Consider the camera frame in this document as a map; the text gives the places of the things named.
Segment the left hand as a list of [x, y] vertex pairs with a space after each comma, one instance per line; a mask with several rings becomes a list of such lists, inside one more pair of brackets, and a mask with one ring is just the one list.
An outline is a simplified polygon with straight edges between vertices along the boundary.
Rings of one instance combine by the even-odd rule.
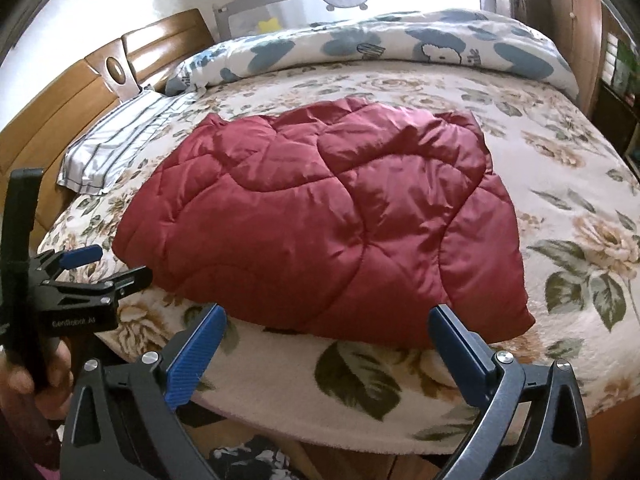
[[32, 404], [47, 420], [64, 419], [73, 393], [72, 355], [64, 340], [55, 348], [48, 367], [49, 385], [35, 393], [34, 381], [24, 367], [13, 364], [1, 350], [1, 411], [6, 416], [26, 411]]

